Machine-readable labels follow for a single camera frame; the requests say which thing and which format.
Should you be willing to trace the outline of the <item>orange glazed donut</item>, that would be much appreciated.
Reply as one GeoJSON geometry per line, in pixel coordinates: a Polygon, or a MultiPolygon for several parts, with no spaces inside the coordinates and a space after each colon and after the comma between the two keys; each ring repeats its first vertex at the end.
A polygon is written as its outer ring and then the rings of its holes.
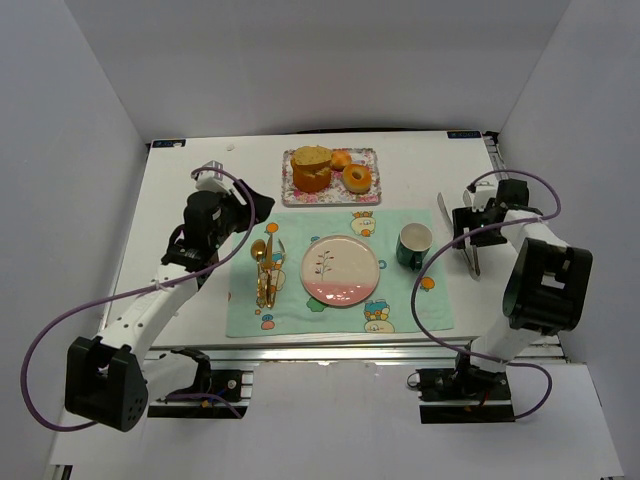
{"type": "Polygon", "coordinates": [[[349,192],[363,194],[371,188],[372,175],[368,167],[359,164],[350,164],[342,171],[342,181],[349,192]]]}

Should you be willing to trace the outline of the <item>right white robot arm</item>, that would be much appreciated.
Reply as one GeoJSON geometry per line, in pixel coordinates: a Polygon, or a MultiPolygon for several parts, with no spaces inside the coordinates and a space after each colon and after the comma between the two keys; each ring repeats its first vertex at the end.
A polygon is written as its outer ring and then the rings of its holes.
{"type": "Polygon", "coordinates": [[[453,381],[467,394],[490,390],[535,341],[573,330],[580,321],[593,265],[590,251],[557,237],[529,205],[525,181],[501,180],[469,186],[464,206],[452,211],[453,236],[482,231],[455,247],[510,244],[517,258],[506,284],[502,314],[487,333],[456,359],[453,381]]]}

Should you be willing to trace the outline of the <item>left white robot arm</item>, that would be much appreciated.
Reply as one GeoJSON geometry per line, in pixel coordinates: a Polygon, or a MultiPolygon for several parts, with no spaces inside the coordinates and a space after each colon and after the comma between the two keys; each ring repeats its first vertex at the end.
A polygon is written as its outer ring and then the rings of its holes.
{"type": "Polygon", "coordinates": [[[211,390],[211,366],[203,352],[181,347],[145,359],[178,310],[205,284],[218,250],[235,233],[264,222],[270,197],[234,184],[237,194],[191,194],[183,222],[171,234],[155,285],[94,338],[77,338],[67,352],[65,408],[99,424],[130,431],[147,405],[177,395],[195,398],[211,390]]]}

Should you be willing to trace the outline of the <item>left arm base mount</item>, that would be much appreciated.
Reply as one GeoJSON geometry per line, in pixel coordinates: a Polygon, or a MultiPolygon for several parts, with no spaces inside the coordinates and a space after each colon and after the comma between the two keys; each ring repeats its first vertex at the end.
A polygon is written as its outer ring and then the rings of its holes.
{"type": "Polygon", "coordinates": [[[150,418],[241,419],[248,410],[253,371],[204,352],[173,350],[142,367],[150,418]]]}

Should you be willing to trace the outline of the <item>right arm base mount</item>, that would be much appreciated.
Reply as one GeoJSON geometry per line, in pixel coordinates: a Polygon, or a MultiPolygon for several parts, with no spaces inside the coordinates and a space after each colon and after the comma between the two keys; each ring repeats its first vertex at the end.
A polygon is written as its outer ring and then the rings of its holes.
{"type": "Polygon", "coordinates": [[[514,422],[511,390],[505,373],[496,380],[462,386],[453,368],[418,369],[406,380],[418,394],[423,425],[491,424],[514,422]]]}

